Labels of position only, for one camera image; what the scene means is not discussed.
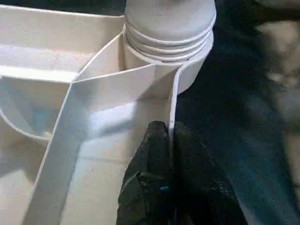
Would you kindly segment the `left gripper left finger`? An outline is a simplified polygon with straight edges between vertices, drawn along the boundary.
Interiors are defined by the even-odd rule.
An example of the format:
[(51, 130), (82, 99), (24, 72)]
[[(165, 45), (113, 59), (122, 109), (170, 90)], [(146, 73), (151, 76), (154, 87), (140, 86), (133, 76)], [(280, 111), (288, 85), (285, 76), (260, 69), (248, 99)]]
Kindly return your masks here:
[(164, 122), (153, 121), (130, 161), (118, 197), (118, 225), (170, 225), (173, 171)]

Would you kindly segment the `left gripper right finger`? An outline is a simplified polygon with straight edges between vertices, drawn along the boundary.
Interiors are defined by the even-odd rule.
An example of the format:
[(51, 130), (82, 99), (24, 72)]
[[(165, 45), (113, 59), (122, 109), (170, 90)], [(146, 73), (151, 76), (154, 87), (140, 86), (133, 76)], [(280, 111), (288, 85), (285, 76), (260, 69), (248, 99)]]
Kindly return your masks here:
[(178, 210), (187, 225), (246, 225), (236, 193), (202, 138), (183, 123), (173, 136)]

